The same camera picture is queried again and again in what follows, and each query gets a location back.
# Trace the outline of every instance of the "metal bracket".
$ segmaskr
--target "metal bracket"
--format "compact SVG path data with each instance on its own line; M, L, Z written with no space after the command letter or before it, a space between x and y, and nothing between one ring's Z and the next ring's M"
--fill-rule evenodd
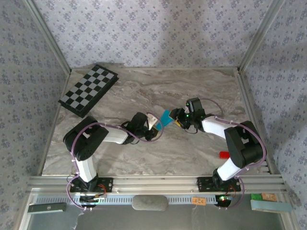
M91 193L111 193L112 188L113 188L113 178L112 177L98 177L97 179L97 184L102 184L105 188L106 191L102 187L96 186ZM76 178L75 180L72 181L71 183L71 193L88 193L87 188L85 185Z
M231 187L233 187L236 190L236 192L241 191L239 180L237 179L228 180L224 182L219 188L216 188L211 176L198 177L197 186L198 186L198 191L200 193L202 192L227 192L228 190L231 192L230 190Z

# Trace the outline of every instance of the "marble table surface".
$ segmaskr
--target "marble table surface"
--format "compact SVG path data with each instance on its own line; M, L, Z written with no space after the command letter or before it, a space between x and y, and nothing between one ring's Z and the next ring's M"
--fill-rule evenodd
M196 96L216 100L226 119L238 122L248 119L234 76L222 71L110 69L118 73L119 80L88 114L99 122L120 125L137 112L161 116L165 109L183 107L187 99ZM67 90L87 71L73 70ZM202 101L202 105L207 113L220 113L212 102ZM81 120L61 107L43 175L75 172L62 139ZM157 142L137 145L103 142L94 154L94 161L99 175L212 174L225 162L219 159L220 151L227 151L222 138L202 132L188 134L171 123Z

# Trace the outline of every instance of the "floral wallpaper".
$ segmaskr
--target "floral wallpaper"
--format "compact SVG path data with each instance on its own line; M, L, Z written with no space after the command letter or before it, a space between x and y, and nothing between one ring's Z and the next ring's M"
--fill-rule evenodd
M238 66L271 0L35 0L71 68Z
M0 229L36 175L66 76L22 0L0 1Z
M307 2L286 1L246 70L266 144L307 230Z

